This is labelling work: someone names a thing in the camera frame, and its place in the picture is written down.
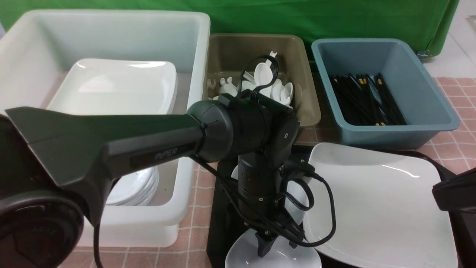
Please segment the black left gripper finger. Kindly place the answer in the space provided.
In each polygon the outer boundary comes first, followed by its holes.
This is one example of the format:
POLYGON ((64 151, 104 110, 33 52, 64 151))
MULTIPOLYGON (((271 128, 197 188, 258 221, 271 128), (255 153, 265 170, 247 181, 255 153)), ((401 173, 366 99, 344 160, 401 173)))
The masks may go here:
POLYGON ((278 236, 279 235, 277 233, 270 231, 257 231, 255 233, 255 237, 257 238, 258 242, 257 256, 263 258, 271 250, 278 236))

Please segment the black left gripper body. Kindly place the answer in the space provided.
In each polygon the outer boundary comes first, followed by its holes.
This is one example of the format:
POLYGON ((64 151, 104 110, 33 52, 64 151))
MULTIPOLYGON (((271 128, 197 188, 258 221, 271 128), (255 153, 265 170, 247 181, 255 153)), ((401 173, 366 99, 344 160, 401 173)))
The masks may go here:
POLYGON ((279 168, 289 154, 256 151, 238 157, 238 191, 245 199, 245 202, 239 200, 239 210, 250 228, 261 235, 277 234, 262 220, 266 218, 280 229, 280 235, 298 237, 298 224, 284 208, 280 195, 279 168))

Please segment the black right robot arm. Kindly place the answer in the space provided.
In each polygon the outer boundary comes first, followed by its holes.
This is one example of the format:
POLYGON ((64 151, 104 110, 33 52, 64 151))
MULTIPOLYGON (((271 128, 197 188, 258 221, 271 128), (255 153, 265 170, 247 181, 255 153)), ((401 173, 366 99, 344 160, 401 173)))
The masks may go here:
POLYGON ((476 258, 475 213, 476 171, 461 173, 433 186, 434 200, 441 211, 450 215, 451 227, 461 264, 474 268, 476 258))

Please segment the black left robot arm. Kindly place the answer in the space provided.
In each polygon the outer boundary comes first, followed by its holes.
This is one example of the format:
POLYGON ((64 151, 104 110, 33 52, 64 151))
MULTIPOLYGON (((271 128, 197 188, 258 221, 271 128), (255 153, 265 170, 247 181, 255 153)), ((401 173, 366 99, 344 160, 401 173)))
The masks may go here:
POLYGON ((277 236, 297 238, 284 208, 299 122, 262 94, 194 103, 184 115, 72 115, 32 107, 1 116, 1 267, 56 268, 97 230, 124 175, 189 157, 204 168, 239 159, 239 179, 217 174, 240 217, 257 230, 260 257, 277 236))

